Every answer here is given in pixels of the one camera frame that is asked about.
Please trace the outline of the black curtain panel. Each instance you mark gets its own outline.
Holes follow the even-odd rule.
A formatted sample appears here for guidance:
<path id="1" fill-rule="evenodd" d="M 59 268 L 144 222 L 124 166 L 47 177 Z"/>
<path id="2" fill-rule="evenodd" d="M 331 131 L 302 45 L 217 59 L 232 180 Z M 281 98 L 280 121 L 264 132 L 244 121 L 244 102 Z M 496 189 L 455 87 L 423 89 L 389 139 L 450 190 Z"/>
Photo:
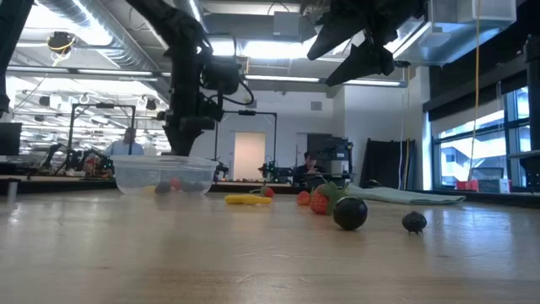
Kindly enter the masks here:
<path id="1" fill-rule="evenodd" d="M 369 138 L 365 145 L 364 162 L 359 186 L 402 190 L 414 188 L 417 147 L 414 140 L 379 141 Z"/>

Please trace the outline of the clear plastic tupperware container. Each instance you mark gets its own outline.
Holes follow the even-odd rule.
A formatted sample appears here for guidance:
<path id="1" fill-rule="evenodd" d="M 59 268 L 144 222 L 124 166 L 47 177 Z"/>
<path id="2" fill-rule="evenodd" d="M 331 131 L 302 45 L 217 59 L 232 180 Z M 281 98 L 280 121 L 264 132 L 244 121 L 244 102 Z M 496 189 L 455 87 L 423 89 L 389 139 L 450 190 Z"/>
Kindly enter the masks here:
<path id="1" fill-rule="evenodd" d="M 176 155 L 116 155 L 111 160 L 117 187 L 125 194 L 145 195 L 142 188 L 157 186 L 173 177 L 188 182 L 201 182 L 205 194 L 213 185 L 214 173 L 218 164 L 215 160 Z M 171 188 L 170 193 L 184 193 Z"/>

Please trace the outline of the white door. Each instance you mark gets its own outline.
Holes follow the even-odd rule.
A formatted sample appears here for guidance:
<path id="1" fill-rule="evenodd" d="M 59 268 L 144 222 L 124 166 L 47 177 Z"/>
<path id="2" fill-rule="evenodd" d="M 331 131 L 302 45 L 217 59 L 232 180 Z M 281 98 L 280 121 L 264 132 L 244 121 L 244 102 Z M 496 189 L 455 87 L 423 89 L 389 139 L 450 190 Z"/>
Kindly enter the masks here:
<path id="1" fill-rule="evenodd" d="M 235 180 L 262 179 L 258 170 L 266 156 L 266 134 L 237 132 L 235 134 L 235 150 L 233 160 L 233 178 Z"/>

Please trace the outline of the large dark round toy fruit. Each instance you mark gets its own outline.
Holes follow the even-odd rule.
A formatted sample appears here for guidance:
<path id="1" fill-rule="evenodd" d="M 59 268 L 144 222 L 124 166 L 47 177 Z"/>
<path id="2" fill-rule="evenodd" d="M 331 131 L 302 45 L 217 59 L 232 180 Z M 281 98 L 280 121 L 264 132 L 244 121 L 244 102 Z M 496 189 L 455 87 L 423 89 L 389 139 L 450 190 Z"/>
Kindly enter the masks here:
<path id="1" fill-rule="evenodd" d="M 346 231 L 360 228 L 367 220 L 368 207 L 363 199 L 346 196 L 333 207 L 334 222 Z"/>

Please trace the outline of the black stand pole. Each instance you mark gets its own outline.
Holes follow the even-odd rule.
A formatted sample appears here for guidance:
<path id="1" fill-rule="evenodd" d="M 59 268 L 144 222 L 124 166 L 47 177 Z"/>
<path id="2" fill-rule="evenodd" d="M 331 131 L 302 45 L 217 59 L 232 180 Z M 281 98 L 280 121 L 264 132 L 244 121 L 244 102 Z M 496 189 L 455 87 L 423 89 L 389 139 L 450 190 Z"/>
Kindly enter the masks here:
<path id="1" fill-rule="evenodd" d="M 526 159 L 526 173 L 530 188 L 540 191 L 540 35 L 528 37 L 525 55 L 532 149 L 532 156 Z"/>

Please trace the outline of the grey white box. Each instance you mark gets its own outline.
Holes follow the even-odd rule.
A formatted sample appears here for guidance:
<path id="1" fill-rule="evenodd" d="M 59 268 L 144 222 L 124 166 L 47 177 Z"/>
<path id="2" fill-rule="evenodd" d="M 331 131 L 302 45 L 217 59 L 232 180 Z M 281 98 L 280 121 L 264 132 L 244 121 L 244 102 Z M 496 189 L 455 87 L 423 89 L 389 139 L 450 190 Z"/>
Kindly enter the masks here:
<path id="1" fill-rule="evenodd" d="M 478 191 L 481 193 L 510 193 L 512 181 L 509 179 L 479 179 Z"/>

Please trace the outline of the person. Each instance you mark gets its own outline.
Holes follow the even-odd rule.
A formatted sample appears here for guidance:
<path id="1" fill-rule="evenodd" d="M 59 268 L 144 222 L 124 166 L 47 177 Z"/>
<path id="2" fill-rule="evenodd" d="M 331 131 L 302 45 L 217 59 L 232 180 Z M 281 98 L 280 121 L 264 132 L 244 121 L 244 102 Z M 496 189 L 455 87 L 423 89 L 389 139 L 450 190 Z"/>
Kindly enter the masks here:
<path id="1" fill-rule="evenodd" d="M 304 153 L 305 163 L 301 166 L 297 166 L 294 169 L 293 184 L 301 186 L 305 182 L 307 175 L 314 175 L 318 173 L 325 173 L 325 169 L 316 164 L 316 160 L 311 158 L 311 153 L 306 151 Z"/>
<path id="2" fill-rule="evenodd" d="M 123 139 L 111 143 L 104 152 L 105 156 L 113 155 L 144 155 L 143 146 L 135 141 L 136 130 L 127 128 Z"/>

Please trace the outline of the black metal frame rig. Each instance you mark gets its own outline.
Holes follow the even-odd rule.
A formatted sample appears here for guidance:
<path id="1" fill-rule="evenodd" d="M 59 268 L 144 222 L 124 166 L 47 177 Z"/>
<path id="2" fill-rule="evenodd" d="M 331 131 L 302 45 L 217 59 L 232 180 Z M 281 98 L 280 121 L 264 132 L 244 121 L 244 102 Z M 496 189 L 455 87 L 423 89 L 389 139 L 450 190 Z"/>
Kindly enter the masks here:
<path id="1" fill-rule="evenodd" d="M 263 182 L 235 180 L 233 178 L 233 160 L 235 150 L 235 134 L 237 132 L 265 133 L 266 156 L 262 166 L 276 160 L 278 114 L 268 111 L 239 110 L 226 111 L 224 118 L 218 123 L 214 135 L 214 159 L 229 167 L 226 179 L 233 182 Z"/>
<path id="2" fill-rule="evenodd" d="M 68 129 L 68 140 L 67 140 L 67 156 L 65 161 L 62 163 L 62 167 L 65 170 L 65 173 L 68 173 L 69 170 L 72 169 L 71 166 L 71 160 L 74 153 L 73 149 L 73 131 L 74 131 L 74 123 L 76 120 L 76 112 L 79 107 L 83 107 L 84 109 L 81 111 L 81 114 L 83 114 L 84 111 L 86 111 L 89 107 L 95 107 L 100 109 L 114 109 L 114 108 L 128 108 L 132 111 L 131 115 L 128 115 L 129 122 L 131 123 L 130 127 L 134 128 L 135 124 L 135 116 L 136 116 L 136 106 L 131 105 L 121 105 L 121 104 L 114 104 L 114 103 L 107 103 L 107 102 L 98 102 L 98 103 L 92 103 L 92 104 L 83 104 L 83 103 L 73 103 L 72 104 L 72 110 L 70 113 L 70 124 Z"/>

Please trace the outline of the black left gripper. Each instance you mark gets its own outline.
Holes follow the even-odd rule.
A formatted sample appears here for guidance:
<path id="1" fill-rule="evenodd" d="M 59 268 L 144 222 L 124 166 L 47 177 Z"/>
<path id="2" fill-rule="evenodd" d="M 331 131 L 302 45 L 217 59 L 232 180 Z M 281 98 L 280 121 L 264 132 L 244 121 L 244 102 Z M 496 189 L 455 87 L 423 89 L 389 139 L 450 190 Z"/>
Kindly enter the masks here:
<path id="1" fill-rule="evenodd" d="M 190 52 L 168 52 L 168 55 L 171 55 L 172 69 L 165 135 L 173 155 L 189 155 L 203 130 L 214 130 L 216 122 L 200 111 L 199 89 L 203 67 L 200 58 Z"/>

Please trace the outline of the large window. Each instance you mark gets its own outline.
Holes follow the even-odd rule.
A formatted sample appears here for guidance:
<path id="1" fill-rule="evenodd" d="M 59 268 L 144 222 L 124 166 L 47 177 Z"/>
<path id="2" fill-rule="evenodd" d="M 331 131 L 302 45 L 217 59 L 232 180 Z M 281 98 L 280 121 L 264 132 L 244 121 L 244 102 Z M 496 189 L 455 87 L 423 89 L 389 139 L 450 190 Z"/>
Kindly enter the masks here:
<path id="1" fill-rule="evenodd" d="M 517 187 L 526 173 L 509 155 L 531 149 L 528 88 L 498 93 L 494 100 L 431 123 L 435 189 L 454 189 L 470 179 L 503 178 Z"/>

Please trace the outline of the grey ceiling box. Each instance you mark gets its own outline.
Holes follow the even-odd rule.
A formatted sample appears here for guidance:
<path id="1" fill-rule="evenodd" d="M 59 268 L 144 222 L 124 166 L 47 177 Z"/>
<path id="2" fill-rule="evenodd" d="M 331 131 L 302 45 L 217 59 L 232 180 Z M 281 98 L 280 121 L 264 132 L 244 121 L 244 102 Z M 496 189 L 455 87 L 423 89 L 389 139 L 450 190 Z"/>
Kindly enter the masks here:
<path id="1" fill-rule="evenodd" d="M 296 37 L 300 33 L 300 14 L 291 12 L 273 13 L 273 35 Z"/>

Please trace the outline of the small dark toy blueberry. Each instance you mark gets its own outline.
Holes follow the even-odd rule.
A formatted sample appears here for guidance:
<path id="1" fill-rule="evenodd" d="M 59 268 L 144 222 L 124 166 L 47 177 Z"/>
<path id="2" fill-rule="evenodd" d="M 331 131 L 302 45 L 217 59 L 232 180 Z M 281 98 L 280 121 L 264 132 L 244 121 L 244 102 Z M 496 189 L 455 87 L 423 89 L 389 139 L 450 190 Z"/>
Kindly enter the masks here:
<path id="1" fill-rule="evenodd" d="M 419 233 L 423 233 L 423 229 L 427 226 L 427 220 L 423 214 L 411 211 L 402 218 L 402 226 L 408 233 L 414 232 L 418 235 Z"/>

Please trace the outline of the black monitor screen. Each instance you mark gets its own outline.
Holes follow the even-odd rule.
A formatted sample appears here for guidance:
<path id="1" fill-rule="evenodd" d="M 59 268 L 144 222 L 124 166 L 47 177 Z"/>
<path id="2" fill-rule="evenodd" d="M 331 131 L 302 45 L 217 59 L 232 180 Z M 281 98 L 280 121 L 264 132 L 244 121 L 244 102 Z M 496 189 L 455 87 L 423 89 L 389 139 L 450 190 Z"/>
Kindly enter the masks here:
<path id="1" fill-rule="evenodd" d="M 21 123 L 0 122 L 0 155 L 19 155 L 21 132 Z"/>

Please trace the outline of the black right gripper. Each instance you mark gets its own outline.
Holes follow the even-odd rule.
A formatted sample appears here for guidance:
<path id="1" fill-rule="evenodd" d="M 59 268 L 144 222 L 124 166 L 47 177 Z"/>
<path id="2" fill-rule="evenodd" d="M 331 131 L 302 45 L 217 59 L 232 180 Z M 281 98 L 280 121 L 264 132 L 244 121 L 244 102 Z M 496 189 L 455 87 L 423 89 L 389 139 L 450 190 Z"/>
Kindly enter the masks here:
<path id="1" fill-rule="evenodd" d="M 307 53 L 317 59 L 364 32 L 364 41 L 355 46 L 349 56 L 327 78 L 334 86 L 372 74 L 388 76 L 394 70 L 392 53 L 384 45 L 394 41 L 397 29 L 409 18 L 424 15 L 426 0 L 333 0 L 332 19 L 326 20 Z"/>

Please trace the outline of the black background robot arms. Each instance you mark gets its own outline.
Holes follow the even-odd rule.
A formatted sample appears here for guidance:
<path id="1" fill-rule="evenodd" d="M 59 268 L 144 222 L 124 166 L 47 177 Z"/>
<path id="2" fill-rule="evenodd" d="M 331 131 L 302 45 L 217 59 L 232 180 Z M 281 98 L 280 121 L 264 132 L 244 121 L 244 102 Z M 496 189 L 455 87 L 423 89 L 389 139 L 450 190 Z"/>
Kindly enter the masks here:
<path id="1" fill-rule="evenodd" d="M 62 152 L 64 158 L 60 165 L 54 166 L 52 159 L 57 152 Z M 114 166 L 110 157 L 97 149 L 76 150 L 64 144 L 53 144 L 38 172 L 48 176 L 75 176 L 82 172 L 83 177 L 108 179 L 114 176 Z"/>

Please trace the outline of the long ceiling light bar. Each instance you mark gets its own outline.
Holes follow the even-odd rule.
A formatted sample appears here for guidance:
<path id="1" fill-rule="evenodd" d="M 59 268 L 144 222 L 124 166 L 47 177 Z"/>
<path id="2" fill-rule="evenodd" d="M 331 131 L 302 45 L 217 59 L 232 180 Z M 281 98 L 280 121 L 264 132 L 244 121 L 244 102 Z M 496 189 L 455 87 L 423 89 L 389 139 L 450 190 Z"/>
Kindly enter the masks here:
<path id="1" fill-rule="evenodd" d="M 156 82 L 158 79 L 169 79 L 171 73 L 168 72 L 150 72 L 150 71 L 127 71 L 127 70 L 109 70 L 109 69 L 93 69 L 93 68 L 55 68 L 55 67 L 39 67 L 39 66 L 21 66 L 8 65 L 7 74 L 37 76 L 38 74 L 47 74 L 48 76 L 58 77 L 88 77 L 96 79 L 100 77 L 113 77 L 127 81 L 150 81 Z M 247 74 L 241 75 L 244 80 L 255 81 L 274 81 L 274 82 L 289 82 L 289 83 L 307 83 L 307 84 L 323 84 L 325 79 L 313 77 L 292 77 L 292 76 L 270 76 Z M 381 80 L 381 79 L 354 79 L 344 83 L 345 85 L 354 86 L 371 86 L 371 87 L 392 87 L 406 88 L 408 82 L 402 80 Z"/>

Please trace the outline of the large red toy strawberry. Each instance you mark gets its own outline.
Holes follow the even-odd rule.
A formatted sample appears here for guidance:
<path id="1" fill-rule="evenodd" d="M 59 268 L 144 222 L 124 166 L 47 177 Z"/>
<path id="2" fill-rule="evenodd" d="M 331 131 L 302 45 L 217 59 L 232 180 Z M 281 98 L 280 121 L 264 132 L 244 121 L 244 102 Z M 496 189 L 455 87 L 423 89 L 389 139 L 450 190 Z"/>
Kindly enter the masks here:
<path id="1" fill-rule="evenodd" d="M 315 214 L 332 215 L 337 201 L 345 196 L 345 189 L 336 183 L 321 184 L 311 191 L 310 208 Z"/>

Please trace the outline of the teal folded cloth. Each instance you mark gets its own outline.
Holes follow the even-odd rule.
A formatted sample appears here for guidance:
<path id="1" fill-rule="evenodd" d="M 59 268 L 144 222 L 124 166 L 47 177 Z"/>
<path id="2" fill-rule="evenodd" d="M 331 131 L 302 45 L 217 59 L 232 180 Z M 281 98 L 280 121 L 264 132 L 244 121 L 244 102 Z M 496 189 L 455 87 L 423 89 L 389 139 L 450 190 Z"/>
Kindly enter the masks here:
<path id="1" fill-rule="evenodd" d="M 345 188 L 345 193 L 360 199 L 409 205 L 458 204 L 466 199 L 465 196 L 416 193 L 389 187 L 362 188 L 352 184 Z"/>

